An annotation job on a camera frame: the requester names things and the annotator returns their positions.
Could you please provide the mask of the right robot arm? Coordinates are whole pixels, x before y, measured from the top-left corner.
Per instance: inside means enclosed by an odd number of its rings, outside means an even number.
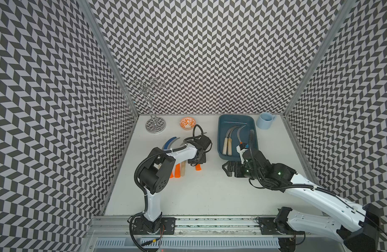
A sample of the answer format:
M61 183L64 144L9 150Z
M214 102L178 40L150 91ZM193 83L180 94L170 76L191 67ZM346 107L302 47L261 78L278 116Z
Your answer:
M324 189L282 163L270 163L261 151L243 149L240 161L222 166L228 177L258 181L259 189L295 196L324 215L311 215L291 207L281 207L274 218L280 234L312 233L341 242L352 252L376 252L380 234L381 209L362 206Z

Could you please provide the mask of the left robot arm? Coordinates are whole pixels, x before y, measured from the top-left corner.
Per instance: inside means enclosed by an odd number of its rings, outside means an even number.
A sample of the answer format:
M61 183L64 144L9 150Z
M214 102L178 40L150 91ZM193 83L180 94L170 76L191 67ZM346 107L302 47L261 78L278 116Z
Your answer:
M140 162L134 173L134 182L144 194L142 221L149 233L154 234L160 229L160 192L168 184L174 167L185 161L194 166L204 164L211 146L212 142L207 136L192 136L184 139L183 145L175 149L153 148Z

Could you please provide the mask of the dark blue storage tray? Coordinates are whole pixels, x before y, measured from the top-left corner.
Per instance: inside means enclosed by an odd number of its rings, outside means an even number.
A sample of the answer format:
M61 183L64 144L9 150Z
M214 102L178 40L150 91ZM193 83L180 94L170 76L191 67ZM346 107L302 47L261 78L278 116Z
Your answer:
M224 138L227 131L234 127L239 126L238 129L235 129L232 133L232 155L227 156L222 154ZM254 130L255 137L256 135L256 126L255 121L249 115L240 115L240 114L223 114L219 117L218 120L218 134L217 134L217 144L218 144L218 154L219 157L227 161L240 161L240 156L236 150L236 147L241 143L249 143L249 133L250 130Z

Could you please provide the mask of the orange patterned small bowl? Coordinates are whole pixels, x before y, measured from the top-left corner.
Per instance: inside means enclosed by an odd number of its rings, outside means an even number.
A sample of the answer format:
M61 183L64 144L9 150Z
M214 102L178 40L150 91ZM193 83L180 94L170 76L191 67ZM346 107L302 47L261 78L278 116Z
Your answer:
M192 130L196 125L196 120L192 117L184 117L180 120L179 125L184 130Z

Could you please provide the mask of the blue blade orange sickle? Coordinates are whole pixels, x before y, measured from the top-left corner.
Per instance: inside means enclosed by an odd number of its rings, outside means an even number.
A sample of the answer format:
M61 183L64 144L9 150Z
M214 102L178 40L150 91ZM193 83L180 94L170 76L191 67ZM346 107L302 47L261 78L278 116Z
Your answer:
M178 137L172 137L170 138L164 145L163 145L163 150L167 150L171 147L171 145L176 141L178 140L179 138Z

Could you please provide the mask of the chrome mug tree stand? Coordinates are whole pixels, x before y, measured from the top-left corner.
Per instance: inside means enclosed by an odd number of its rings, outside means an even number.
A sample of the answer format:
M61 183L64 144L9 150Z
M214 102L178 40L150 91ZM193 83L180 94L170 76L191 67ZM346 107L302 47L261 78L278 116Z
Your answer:
M166 128L165 120L157 116L155 112L154 103L163 86L156 78L152 78L149 81L132 80L125 88L136 108L137 105L142 104L148 108L150 118L147 120L145 128L151 134L161 133Z

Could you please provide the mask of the light blue mug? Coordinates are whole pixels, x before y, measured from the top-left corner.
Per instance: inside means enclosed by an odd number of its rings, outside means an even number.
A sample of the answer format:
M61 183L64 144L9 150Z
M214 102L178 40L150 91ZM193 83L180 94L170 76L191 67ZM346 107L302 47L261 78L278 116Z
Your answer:
M263 112L259 115L259 117L256 121L256 126L259 129L267 130L271 127L275 118L276 118L276 115L273 115L273 114L268 113L268 112Z

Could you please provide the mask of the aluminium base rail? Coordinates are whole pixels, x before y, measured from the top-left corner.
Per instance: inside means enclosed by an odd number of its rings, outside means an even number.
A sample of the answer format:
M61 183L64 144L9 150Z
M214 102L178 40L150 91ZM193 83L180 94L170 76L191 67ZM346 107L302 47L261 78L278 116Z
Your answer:
M277 236L274 216L165 216L164 235L169 236ZM130 236L128 216L98 216L90 222L85 238L93 236Z

